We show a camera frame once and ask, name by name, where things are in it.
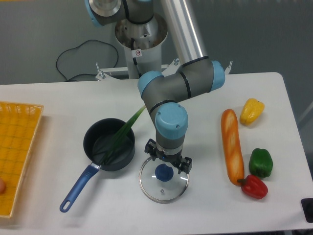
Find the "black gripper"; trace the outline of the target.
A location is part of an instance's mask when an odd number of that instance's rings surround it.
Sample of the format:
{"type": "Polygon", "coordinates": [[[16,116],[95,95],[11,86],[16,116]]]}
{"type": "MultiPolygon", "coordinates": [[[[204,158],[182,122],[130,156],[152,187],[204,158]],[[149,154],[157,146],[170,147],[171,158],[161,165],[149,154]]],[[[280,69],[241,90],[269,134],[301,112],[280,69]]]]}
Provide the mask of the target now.
{"type": "Polygon", "coordinates": [[[173,155],[167,155],[163,151],[159,151],[156,146],[156,142],[153,139],[149,139],[145,145],[144,152],[152,157],[152,161],[156,158],[171,163],[175,168],[178,169],[178,174],[182,172],[189,174],[192,169],[192,159],[189,157],[183,158],[181,156],[182,150],[173,155]]]}

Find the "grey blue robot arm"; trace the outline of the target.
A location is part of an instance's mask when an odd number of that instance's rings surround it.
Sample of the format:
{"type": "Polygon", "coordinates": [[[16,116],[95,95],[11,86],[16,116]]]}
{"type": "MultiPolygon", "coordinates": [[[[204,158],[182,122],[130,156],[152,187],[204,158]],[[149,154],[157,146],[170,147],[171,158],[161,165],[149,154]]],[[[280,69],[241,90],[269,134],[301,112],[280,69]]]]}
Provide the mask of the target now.
{"type": "Polygon", "coordinates": [[[151,0],[87,0],[95,25],[115,24],[124,47],[129,77],[138,89],[156,129],[145,152],[189,173],[192,160],[181,155],[188,115],[180,102],[219,89],[225,81],[221,64],[209,59],[189,0],[163,0],[164,15],[151,0]],[[161,73],[161,45],[171,34],[180,66],[161,73]]]}

